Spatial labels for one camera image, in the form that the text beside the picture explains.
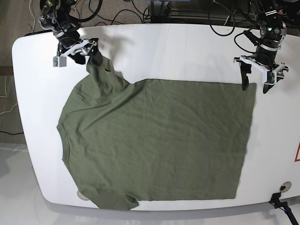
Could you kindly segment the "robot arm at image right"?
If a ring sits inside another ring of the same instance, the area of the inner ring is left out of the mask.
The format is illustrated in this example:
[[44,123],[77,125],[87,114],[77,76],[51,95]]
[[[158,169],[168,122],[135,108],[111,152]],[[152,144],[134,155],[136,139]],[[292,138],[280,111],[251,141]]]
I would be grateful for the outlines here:
[[277,52],[281,49],[282,42],[286,37],[286,24],[277,12],[274,0],[259,0],[256,8],[255,24],[260,28],[260,37],[254,35],[251,29],[236,35],[236,37],[245,35],[256,47],[256,50],[254,52],[246,51],[250,53],[249,56],[235,57],[233,61],[240,65],[242,90],[248,89],[248,74],[251,74],[251,68],[255,67],[262,73],[263,93],[265,94],[277,82],[284,79],[285,71],[289,71],[285,63],[277,64],[275,62]]

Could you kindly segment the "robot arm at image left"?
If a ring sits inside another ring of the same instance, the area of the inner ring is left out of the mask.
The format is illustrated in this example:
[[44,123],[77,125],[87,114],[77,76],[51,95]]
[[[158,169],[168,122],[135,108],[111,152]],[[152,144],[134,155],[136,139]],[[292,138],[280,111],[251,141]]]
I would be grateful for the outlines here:
[[78,33],[81,23],[93,19],[101,9],[102,1],[98,2],[95,12],[83,19],[70,15],[71,7],[76,4],[75,0],[41,0],[41,15],[38,18],[44,30],[51,30],[58,40],[57,53],[53,57],[54,67],[65,67],[67,57],[75,63],[84,65],[86,56],[91,63],[100,66],[103,58],[98,49],[98,38],[82,39]]

